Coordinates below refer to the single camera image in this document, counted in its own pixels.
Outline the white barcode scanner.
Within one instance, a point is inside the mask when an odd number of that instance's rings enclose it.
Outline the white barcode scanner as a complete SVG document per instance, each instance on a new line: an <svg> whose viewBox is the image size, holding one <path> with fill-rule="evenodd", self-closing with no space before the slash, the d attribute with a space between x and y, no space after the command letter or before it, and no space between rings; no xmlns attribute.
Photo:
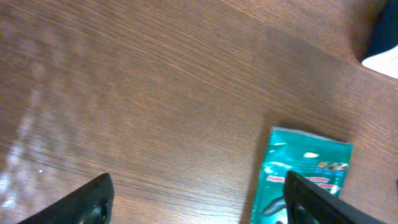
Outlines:
<svg viewBox="0 0 398 224"><path fill-rule="evenodd" d="M372 41L361 64L397 78L397 0L388 0L379 13Z"/></svg>

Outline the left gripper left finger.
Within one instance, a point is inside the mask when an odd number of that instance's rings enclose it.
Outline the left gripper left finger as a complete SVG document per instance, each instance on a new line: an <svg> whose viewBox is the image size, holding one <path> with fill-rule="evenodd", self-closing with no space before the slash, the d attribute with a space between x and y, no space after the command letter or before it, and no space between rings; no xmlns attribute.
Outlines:
<svg viewBox="0 0 398 224"><path fill-rule="evenodd" d="M110 224L114 187L104 173L19 224Z"/></svg>

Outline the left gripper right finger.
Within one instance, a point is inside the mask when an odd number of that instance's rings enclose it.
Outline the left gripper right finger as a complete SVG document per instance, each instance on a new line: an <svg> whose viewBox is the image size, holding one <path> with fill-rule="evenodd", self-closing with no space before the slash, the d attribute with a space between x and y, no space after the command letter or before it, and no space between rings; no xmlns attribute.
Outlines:
<svg viewBox="0 0 398 224"><path fill-rule="evenodd" d="M285 177L288 223L383 224L294 171Z"/></svg>

